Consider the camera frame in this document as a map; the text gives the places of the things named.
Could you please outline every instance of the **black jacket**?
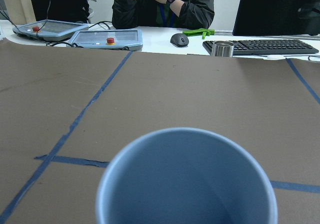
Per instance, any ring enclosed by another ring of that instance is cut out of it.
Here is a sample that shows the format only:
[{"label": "black jacket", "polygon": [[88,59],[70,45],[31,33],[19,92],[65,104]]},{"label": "black jacket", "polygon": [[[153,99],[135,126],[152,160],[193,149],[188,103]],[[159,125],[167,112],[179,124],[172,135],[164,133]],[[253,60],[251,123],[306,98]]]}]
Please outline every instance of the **black jacket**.
[{"label": "black jacket", "polygon": [[[209,28],[215,15],[214,0],[183,0],[177,26],[188,29]],[[114,0],[112,24],[115,28],[158,26],[155,0]]]},{"label": "black jacket", "polygon": [[[36,20],[47,17],[50,0],[31,0]],[[51,0],[48,19],[77,22],[87,22],[89,4],[87,0]]]}]

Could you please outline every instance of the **light blue round container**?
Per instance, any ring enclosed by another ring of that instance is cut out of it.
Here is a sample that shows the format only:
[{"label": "light blue round container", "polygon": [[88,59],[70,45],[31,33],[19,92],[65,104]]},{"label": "light blue round container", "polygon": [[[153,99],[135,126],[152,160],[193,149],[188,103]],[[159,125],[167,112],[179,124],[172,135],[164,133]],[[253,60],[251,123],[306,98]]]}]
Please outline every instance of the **light blue round container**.
[{"label": "light blue round container", "polygon": [[146,134],[110,162],[96,196],[98,224],[277,224],[258,162],[226,137],[195,128]]}]

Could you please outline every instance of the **red button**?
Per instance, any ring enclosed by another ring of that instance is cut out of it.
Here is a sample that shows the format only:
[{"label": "red button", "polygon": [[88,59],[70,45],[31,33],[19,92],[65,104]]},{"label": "red button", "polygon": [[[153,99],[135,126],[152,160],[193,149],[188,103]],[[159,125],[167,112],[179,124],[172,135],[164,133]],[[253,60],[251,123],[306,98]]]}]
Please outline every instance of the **red button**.
[{"label": "red button", "polygon": [[39,26],[35,26],[35,27],[32,27],[32,30],[33,30],[34,32],[39,32],[39,31],[40,31],[40,28],[39,28]]},{"label": "red button", "polygon": [[107,44],[114,44],[115,43],[114,38],[107,38],[106,40],[107,40],[106,41]]}]

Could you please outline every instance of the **blue tape line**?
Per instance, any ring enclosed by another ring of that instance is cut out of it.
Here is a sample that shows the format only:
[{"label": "blue tape line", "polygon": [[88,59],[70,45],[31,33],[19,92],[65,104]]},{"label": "blue tape line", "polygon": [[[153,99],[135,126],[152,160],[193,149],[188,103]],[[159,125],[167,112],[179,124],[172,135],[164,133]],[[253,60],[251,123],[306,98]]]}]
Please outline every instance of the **blue tape line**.
[{"label": "blue tape line", "polygon": [[[35,160],[44,160],[46,159],[47,155],[35,157]],[[83,165],[83,166],[95,166],[98,168],[106,168],[109,162],[100,162],[82,158],[70,158],[70,157],[63,157],[63,156],[54,156],[52,162],[58,163],[67,163],[67,164],[75,164],[75,165]]]},{"label": "blue tape line", "polygon": [[14,199],[10,202],[10,204],[7,206],[7,208],[4,210],[4,212],[0,216],[0,224],[4,224],[7,219],[11,216],[12,212],[15,210],[23,196],[27,193],[27,191],[32,187],[32,185],[37,181],[37,179],[42,175],[42,173],[45,171],[45,169],[48,167],[50,162],[53,160],[53,158],[56,156],[57,152],[61,149],[61,147],[65,144],[66,140],[69,138],[71,133],[74,131],[76,126],[79,124],[81,118],[83,117],[86,110],[93,104],[101,95],[101,93],[106,89],[106,87],[110,84],[110,82],[113,80],[115,75],[119,72],[119,70],[123,67],[124,63],[129,59],[131,56],[132,51],[130,51],[125,58],[121,61],[121,63],[118,65],[118,67],[114,70],[114,72],[111,74],[111,76],[106,80],[106,82],[103,84],[103,86],[99,89],[99,91],[94,95],[94,97],[90,100],[90,102],[87,104],[87,106],[82,110],[82,112],[78,115],[78,117],[74,120],[74,122],[69,127],[69,132],[67,134],[64,134],[57,144],[54,146],[54,148],[50,151],[50,153],[46,156],[44,161],[40,164],[40,166],[36,169],[34,174],[31,176],[31,178],[25,183],[25,185],[22,187],[22,189],[18,192],[18,194],[14,197]]},{"label": "blue tape line", "polygon": [[[47,155],[35,157],[36,160],[44,160]],[[90,165],[98,168],[106,168],[109,162],[93,161],[81,158],[70,158],[63,156],[55,156],[52,160],[53,162],[75,164],[75,165]],[[320,186],[298,184],[298,183],[286,183],[278,181],[270,181],[271,185],[275,189],[285,189],[290,191],[300,191],[306,193],[320,193]]]},{"label": "blue tape line", "polygon": [[320,186],[298,184],[298,183],[285,183],[270,181],[273,188],[276,189],[286,189],[291,191],[300,191],[307,193],[320,193]]},{"label": "blue tape line", "polygon": [[314,99],[318,102],[318,104],[320,104],[320,98],[319,96],[316,94],[316,92],[314,92],[314,90],[310,87],[310,85],[305,81],[305,79],[302,77],[302,75],[299,73],[299,71],[297,70],[297,68],[295,67],[295,65],[293,64],[293,62],[291,61],[291,59],[286,58],[287,63],[289,64],[290,68],[293,70],[293,72],[296,74],[296,76],[298,77],[298,79],[300,79],[301,83],[307,88],[307,90],[309,91],[309,93],[314,97]]}]

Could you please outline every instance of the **green clamp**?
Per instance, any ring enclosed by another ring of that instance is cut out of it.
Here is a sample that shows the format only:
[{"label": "green clamp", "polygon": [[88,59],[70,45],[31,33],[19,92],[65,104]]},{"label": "green clamp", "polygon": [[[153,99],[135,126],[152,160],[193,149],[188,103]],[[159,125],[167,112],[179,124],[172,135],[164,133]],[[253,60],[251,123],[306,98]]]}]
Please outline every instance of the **green clamp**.
[{"label": "green clamp", "polygon": [[205,39],[206,36],[214,35],[215,33],[214,29],[207,29],[207,28],[199,28],[199,29],[194,29],[194,30],[186,30],[183,31],[183,33],[186,36],[197,36],[197,35],[202,35],[202,39]]}]

